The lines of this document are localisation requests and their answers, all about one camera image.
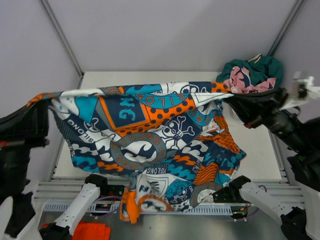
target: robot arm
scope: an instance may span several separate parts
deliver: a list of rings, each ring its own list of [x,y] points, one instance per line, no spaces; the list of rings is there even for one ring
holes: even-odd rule
[[[39,240],[68,240],[75,233],[76,227],[91,204],[100,196],[107,195],[106,177],[91,174],[85,179],[81,192],[68,209],[54,223],[40,230]]]
[[[244,176],[233,180],[227,193],[231,199],[248,201],[263,210],[281,225],[290,240],[320,240],[320,118],[301,123],[297,114],[287,111],[320,99],[320,87],[314,87],[313,81],[313,77],[298,72],[293,80],[293,94],[276,88],[263,93],[234,94],[225,100],[247,128],[265,125],[297,153],[288,161],[303,192],[305,210],[283,204]],[[216,192],[214,201],[219,202],[219,196],[225,192]]]

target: white panel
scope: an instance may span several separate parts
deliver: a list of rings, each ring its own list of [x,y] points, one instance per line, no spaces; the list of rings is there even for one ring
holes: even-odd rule
[[[128,83],[212,81],[218,74],[219,72],[86,72],[81,88],[127,85]],[[280,181],[282,178],[267,128],[264,126],[256,129],[245,128],[243,123],[230,112],[228,105],[225,105],[224,116],[234,141],[247,153],[236,175],[245,175],[260,181]],[[72,165],[68,145],[64,142],[54,177],[81,178],[89,174]]]
[[[221,71],[267,54],[295,0],[49,0],[84,71]]]
[[[0,32],[0,118],[41,92],[77,87],[77,73],[38,1],[0,1]],[[46,177],[54,160],[60,133],[53,117],[50,123],[50,145],[32,150],[31,179]]]

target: metal frame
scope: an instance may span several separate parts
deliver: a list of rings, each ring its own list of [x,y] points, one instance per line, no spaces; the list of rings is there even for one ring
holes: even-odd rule
[[[77,73],[79,74],[80,77],[82,77],[84,75],[83,71],[81,70],[81,67],[78,63],[78,60],[73,52],[73,50],[70,47],[70,44],[67,40],[67,38],[65,37],[65,34],[62,30],[62,28],[60,27],[58,20],[54,14],[54,12],[52,11],[50,4],[48,3],[47,0],[38,0],[45,15],[47,16],[54,32],[56,33],[57,38],[59,39],[63,49],[65,50],[65,53],[67,54],[67,56],[69,57],[70,61],[72,62],[75,70],[77,71]]]
[[[267,188],[268,194],[277,198],[281,202],[289,206],[305,207],[305,200],[300,186],[292,186],[286,181],[286,176],[283,176],[283,181],[254,181],[255,185],[264,185]],[[51,182],[40,182],[34,196],[36,204],[43,208],[46,212],[63,212],[72,201],[79,195],[84,179],[77,180],[57,180]],[[129,181],[109,180],[111,185],[127,185]],[[101,201],[102,203],[110,203],[110,201]],[[88,213],[108,213],[115,210],[119,206],[119,202],[110,206],[110,210],[96,210],[96,204],[92,204],[88,208]],[[245,206],[244,203],[213,203],[203,202],[189,212],[166,212],[161,214],[175,215],[230,215],[231,206]]]
[[[285,156],[284,156],[284,154],[283,154],[283,152],[281,150],[281,147],[280,147],[280,144],[279,144],[279,140],[270,131],[269,131],[269,136],[270,136],[270,139],[271,139],[272,148],[273,148],[274,155],[275,155],[276,161],[278,163],[278,166],[279,166],[279,168],[284,168],[285,167],[285,164],[284,164]]]
[[[297,18],[298,14],[300,13],[305,2],[306,2],[306,0],[296,0],[295,1],[290,13],[286,17],[286,20],[285,20],[283,26],[281,27],[278,35],[276,36],[268,54],[267,54],[268,56],[273,56],[275,54],[280,43],[282,42],[282,40],[284,39],[285,35],[287,34],[289,28],[291,27],[291,25],[293,24],[293,22]]]

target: colorful printed fabric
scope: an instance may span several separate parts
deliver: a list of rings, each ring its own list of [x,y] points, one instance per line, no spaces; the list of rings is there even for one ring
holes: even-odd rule
[[[75,167],[124,177],[120,218],[188,211],[223,188],[245,153],[231,137],[217,82],[171,82],[42,93]]]
[[[276,78],[271,77],[254,86],[251,84],[249,70],[243,67],[234,66],[230,73],[230,78],[223,82],[231,88],[232,93],[252,94],[262,93],[275,87]]]

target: white wall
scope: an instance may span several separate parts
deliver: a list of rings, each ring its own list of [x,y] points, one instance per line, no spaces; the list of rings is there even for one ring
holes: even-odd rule
[[[295,0],[49,0],[83,71],[221,71],[267,54]]]
[[[0,117],[41,92],[77,87],[79,77],[37,0],[1,0],[0,33]],[[46,177],[54,159],[60,133],[50,123],[50,145],[31,153],[31,179]]]

